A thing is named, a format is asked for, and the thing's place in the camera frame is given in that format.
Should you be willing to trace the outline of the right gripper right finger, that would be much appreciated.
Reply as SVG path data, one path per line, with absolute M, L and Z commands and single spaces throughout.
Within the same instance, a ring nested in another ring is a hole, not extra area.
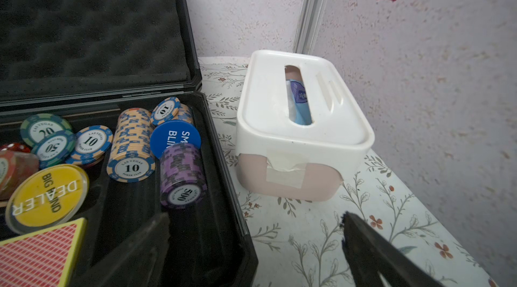
M 341 218 L 342 249 L 356 286 L 440 286 L 357 214 Z

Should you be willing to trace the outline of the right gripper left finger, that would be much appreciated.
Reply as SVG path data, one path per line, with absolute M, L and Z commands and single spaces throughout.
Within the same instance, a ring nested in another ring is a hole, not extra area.
M 71 286 L 158 286 L 168 251 L 169 218 L 160 213 Z

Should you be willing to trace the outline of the grey hard poker case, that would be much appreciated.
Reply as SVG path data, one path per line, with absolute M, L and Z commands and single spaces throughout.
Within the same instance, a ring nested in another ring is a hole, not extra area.
M 259 261 L 201 92 L 187 0 L 1 0 L 1 142 L 21 142 L 37 113 L 76 131 L 115 128 L 128 108 L 152 110 L 177 96 L 201 135 L 207 192 L 167 210 L 160 174 L 119 183 L 106 163 L 88 169 L 90 191 L 76 214 L 87 220 L 71 280 L 79 278 L 155 215 L 169 218 L 158 286 L 252 286 Z

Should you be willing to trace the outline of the blue 10 poker chip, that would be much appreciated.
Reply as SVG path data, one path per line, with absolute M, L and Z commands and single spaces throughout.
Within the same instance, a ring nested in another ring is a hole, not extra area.
M 101 158 L 113 142 L 113 133 L 105 125 L 91 125 L 76 133 L 76 144 L 66 164 L 89 167 Z

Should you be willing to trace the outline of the green 20 poker chip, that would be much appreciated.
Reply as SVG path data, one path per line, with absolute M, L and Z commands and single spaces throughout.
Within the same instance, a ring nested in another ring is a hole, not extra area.
M 33 147 L 46 137 L 62 130 L 72 130 L 71 124 L 62 117 L 50 113 L 31 115 L 22 122 L 20 136 Z

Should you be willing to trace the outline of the purple 500 chip stack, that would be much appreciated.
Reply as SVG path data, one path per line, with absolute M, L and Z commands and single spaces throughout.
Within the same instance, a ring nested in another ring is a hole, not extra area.
M 160 202 L 180 210 L 200 201 L 207 191 L 200 150 L 193 144 L 174 144 L 160 157 Z

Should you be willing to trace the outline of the playing card deck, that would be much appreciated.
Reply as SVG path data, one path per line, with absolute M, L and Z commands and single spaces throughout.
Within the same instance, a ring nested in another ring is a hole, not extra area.
M 1 285 L 67 286 L 87 223 L 79 218 L 1 241 Z

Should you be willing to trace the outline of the orange blue chip stack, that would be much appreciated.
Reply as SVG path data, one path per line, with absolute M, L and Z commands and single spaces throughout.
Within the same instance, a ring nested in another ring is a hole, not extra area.
M 106 172 L 111 179 L 136 183 L 156 170 L 151 151 L 151 113 L 143 108 L 130 108 L 118 117 Z

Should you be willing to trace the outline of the yellow dealer button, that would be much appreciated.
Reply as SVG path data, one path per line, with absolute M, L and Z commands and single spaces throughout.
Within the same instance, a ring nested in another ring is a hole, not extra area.
M 89 176 L 81 167 L 60 164 L 43 169 L 14 191 L 5 222 L 19 235 L 63 224 L 82 207 L 89 188 Z

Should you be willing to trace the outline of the blue small blind button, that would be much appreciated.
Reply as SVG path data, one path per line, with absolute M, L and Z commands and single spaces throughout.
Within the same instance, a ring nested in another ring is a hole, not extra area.
M 201 135 L 194 125 L 182 120 L 172 120 L 157 126 L 149 143 L 153 155 L 160 158 L 168 147 L 175 144 L 192 144 L 201 148 Z

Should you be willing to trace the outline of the white tissue box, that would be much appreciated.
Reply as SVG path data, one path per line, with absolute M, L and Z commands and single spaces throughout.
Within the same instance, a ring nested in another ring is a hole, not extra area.
M 236 121 L 240 184 L 281 198 L 331 199 L 375 140 L 330 61 L 281 51 L 251 56 Z

